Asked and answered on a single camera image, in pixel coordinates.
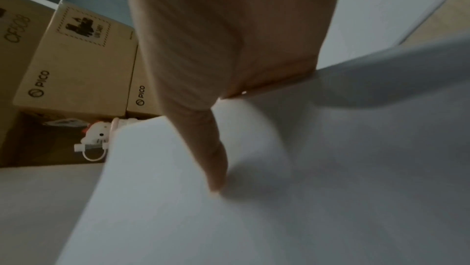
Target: black icon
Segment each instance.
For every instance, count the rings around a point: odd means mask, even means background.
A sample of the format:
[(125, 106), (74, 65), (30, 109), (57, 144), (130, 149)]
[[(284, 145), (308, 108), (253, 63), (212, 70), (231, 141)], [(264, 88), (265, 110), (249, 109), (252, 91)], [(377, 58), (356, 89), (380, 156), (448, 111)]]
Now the black icon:
[(93, 20), (86, 18), (86, 17), (84, 18), (74, 17), (73, 19), (75, 19), (79, 23), (78, 26), (73, 25), (73, 24), (66, 24), (65, 26), (66, 29), (71, 30), (85, 37), (90, 37), (93, 35), (93, 32), (94, 32), (92, 28)]
[(28, 95), (33, 98), (39, 98), (44, 95), (44, 91), (40, 89), (32, 89), (28, 91)]

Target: hello kitty figure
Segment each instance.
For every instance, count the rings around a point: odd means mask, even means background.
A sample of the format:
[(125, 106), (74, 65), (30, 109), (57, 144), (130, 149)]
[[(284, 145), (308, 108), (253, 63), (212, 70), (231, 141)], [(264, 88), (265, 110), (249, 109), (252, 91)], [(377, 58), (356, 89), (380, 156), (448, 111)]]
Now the hello kitty figure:
[(89, 145), (102, 144), (108, 142), (110, 129), (110, 122), (95, 122), (82, 131), (83, 133), (85, 133), (85, 137), (82, 138), (80, 142), (81, 144)]

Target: brown cardboard box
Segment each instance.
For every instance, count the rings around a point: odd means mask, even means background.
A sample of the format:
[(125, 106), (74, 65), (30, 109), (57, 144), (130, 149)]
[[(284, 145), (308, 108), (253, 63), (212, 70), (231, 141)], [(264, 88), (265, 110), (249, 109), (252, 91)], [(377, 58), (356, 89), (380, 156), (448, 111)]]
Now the brown cardboard box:
[(0, 8), (0, 167), (89, 163), (73, 151), (82, 128), (38, 124), (12, 104), (54, 10), (30, 0), (0, 0)]
[(127, 117), (149, 119), (160, 115), (157, 100), (148, 85), (142, 55), (138, 49), (127, 102)]
[(136, 51), (133, 28), (61, 1), (13, 103), (42, 122), (125, 117)]

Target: hand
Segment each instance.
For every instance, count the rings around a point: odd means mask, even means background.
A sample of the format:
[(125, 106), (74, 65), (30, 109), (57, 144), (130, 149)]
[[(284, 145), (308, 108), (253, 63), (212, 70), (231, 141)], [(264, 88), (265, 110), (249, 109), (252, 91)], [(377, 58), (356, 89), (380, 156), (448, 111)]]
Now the hand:
[(227, 155), (211, 107), (310, 75), (336, 0), (129, 0), (162, 112), (206, 174), (225, 183)]

